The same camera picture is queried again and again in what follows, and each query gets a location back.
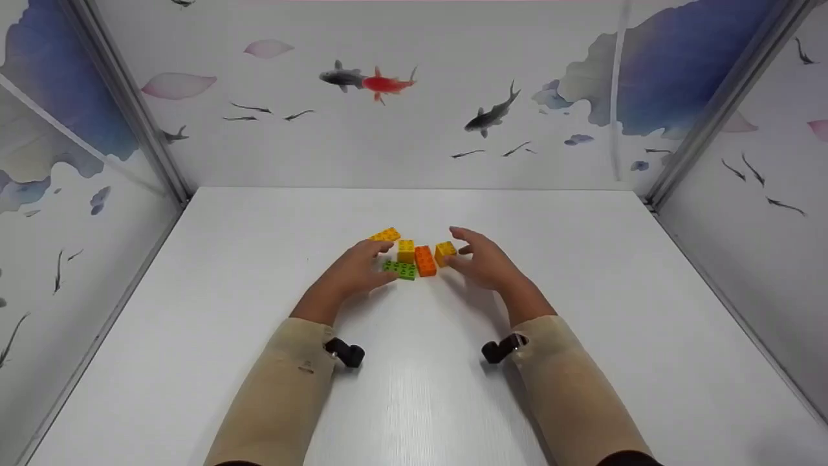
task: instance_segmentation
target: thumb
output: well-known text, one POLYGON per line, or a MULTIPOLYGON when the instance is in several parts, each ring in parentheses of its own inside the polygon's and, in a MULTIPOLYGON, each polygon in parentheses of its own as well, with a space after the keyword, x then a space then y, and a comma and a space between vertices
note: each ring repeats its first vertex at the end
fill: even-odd
POLYGON ((371 277, 371 289, 376 289, 385 284, 389 284, 398 278, 400 278, 400 275, 397 274, 397 272, 392 272, 391 270, 374 274, 371 277))
POLYGON ((471 260, 457 255, 446 256, 443 260, 446 265, 454 270, 457 270, 463 275, 468 275, 471 272, 471 260))

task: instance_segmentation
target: red goldfish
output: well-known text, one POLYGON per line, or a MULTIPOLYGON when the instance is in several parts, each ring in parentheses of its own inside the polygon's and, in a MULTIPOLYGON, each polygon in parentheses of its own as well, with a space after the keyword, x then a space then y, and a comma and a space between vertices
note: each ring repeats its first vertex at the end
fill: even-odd
POLYGON ((363 87, 373 91, 374 102, 382 102, 385 105, 382 94, 399 94, 401 90, 413 86, 416 83, 414 81, 415 72, 416 66, 408 81, 400 81, 399 78, 383 77, 379 72, 379 66, 377 66, 373 69, 373 76, 369 76, 363 80, 363 87))

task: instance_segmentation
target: pink petal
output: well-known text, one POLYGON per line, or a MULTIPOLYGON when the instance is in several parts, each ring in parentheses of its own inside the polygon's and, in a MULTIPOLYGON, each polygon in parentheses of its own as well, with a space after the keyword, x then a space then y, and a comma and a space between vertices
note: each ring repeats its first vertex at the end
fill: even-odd
POLYGON ((181 100, 206 91, 218 80, 215 76, 187 75, 186 73, 161 73, 141 88, 144 94, 159 99, 181 100))
POLYGON ((291 50, 293 50, 293 46, 285 42, 276 39, 264 39, 250 44, 248 48, 244 49, 244 53, 249 53, 257 58, 271 59, 291 50))
POLYGON ((759 129, 758 126, 753 126, 742 112, 736 110, 730 119, 722 127, 722 133, 751 133, 759 129))
POLYGON ((811 131, 816 134, 816 136, 822 141, 823 143, 828 143, 828 119, 818 119, 817 121, 809 121, 808 126, 811 127, 811 131))

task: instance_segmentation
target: green lego brick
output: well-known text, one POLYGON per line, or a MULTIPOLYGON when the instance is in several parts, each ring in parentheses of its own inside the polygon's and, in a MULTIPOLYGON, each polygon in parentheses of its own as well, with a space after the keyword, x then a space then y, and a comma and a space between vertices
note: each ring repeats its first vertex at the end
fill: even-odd
POLYGON ((404 262, 395 262, 388 260, 383 264, 383 270, 391 270, 397 272, 401 279, 414 280, 416 277, 416 266, 414 264, 406 264, 404 262))

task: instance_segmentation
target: wall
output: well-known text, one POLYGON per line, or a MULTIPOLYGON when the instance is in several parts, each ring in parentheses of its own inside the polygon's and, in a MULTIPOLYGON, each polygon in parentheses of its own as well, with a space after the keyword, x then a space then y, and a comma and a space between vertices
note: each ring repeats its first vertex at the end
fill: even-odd
POLYGON ((171 151, 194 186, 643 194, 773 2, 96 3, 161 127, 186 125, 171 151), (336 60, 416 83, 383 105, 321 80, 336 60), (503 124, 464 131, 512 80, 503 124))
POLYGON ((4 2, 0 18, 0 464, 11 465, 176 209, 57 3, 4 2))
POLYGON ((826 23, 828 7, 818 7, 796 32, 803 57, 791 40, 740 105, 757 130, 719 135, 662 210, 665 225, 823 415, 828 414, 826 23), (774 205, 777 201, 789 207, 774 205))

